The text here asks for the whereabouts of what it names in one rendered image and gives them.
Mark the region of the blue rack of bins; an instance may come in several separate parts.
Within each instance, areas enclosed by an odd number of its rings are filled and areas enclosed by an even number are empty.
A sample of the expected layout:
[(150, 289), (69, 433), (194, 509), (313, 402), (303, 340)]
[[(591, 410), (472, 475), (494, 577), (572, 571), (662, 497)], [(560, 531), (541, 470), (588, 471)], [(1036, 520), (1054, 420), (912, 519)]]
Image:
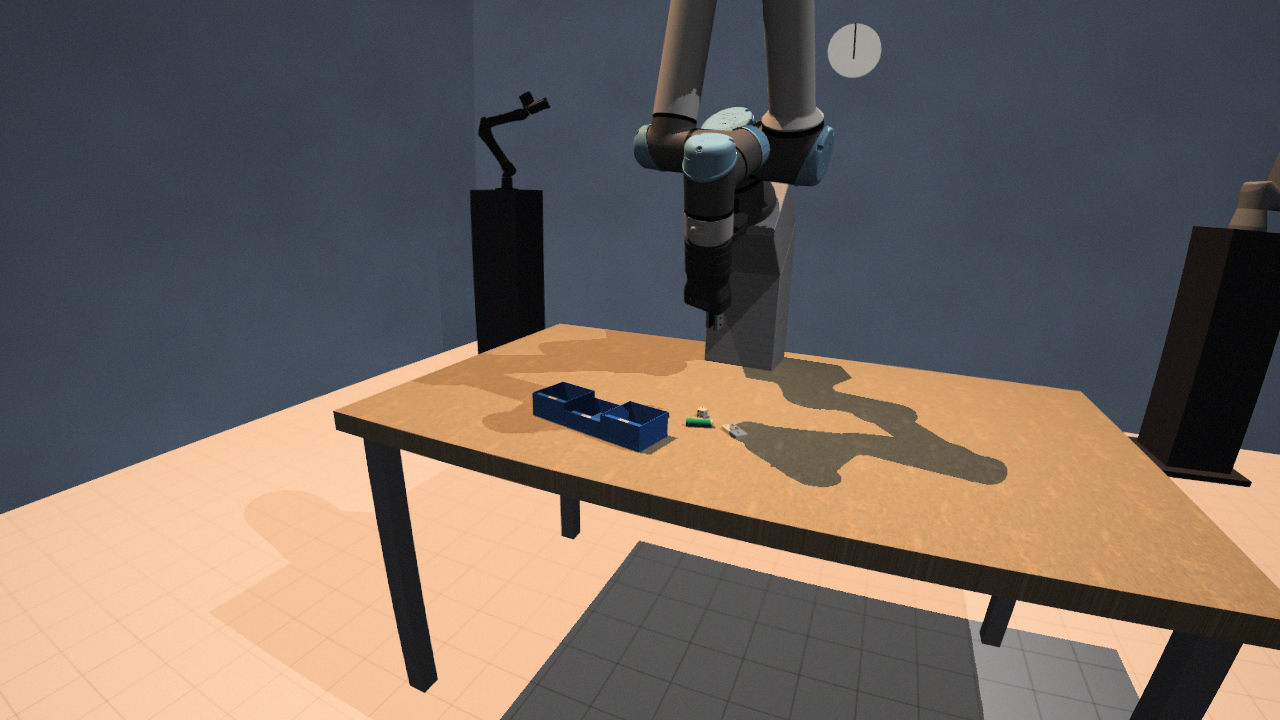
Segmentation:
[(667, 411), (632, 401), (611, 404), (567, 382), (532, 392), (532, 415), (637, 454), (668, 436)]

